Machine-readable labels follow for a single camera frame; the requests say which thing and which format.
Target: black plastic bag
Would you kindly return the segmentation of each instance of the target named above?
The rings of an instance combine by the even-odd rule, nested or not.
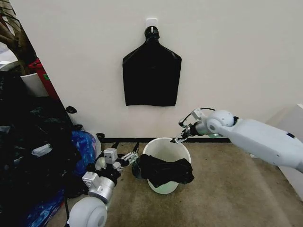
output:
[[[166,162],[143,154],[133,163],[132,171],[135,177],[148,179],[155,188],[169,181],[187,184],[194,179],[193,168],[185,158]]]
[[[181,57],[159,43],[155,26],[146,41],[123,58],[126,105],[174,106],[178,95]]]

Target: blue plastic bag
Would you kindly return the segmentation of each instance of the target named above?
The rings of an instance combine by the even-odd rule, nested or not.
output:
[[[83,176],[86,173],[86,166],[95,161],[96,139],[85,131],[73,131],[71,142],[80,152],[82,159],[77,162],[73,173]]]
[[[36,205],[27,214],[26,227],[45,226],[49,219],[57,212],[64,201],[64,189],[61,189],[54,197],[47,202]]]

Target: white adhesive hook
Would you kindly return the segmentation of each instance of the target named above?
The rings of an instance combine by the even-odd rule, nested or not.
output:
[[[150,26],[158,26],[158,19],[157,18],[147,18],[145,21],[145,27],[150,27]]]

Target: white trash bin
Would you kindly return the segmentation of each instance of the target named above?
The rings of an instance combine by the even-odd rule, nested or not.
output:
[[[190,163],[190,155],[186,147],[182,143],[171,143],[172,138],[157,138],[149,142],[143,151],[143,154],[151,155],[166,162],[175,162],[185,158]],[[179,183],[170,181],[166,184],[155,188],[152,183],[147,180],[148,185],[156,193],[169,194],[173,192]]]

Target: cable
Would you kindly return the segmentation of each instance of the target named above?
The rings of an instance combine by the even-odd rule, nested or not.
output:
[[[66,211],[66,222],[68,221],[68,219],[70,219],[70,212],[68,210],[68,204],[67,204],[67,197],[66,195],[64,196],[64,203],[65,203],[65,211]]]
[[[213,108],[200,108],[200,110],[212,110],[212,111],[216,111],[215,109]],[[191,115],[191,113],[189,115],[187,115],[184,120],[181,122],[181,124],[184,123],[184,121],[186,121],[186,119]]]
[[[213,109],[213,108],[200,108],[200,110],[213,110],[213,111],[216,111],[216,110]]]

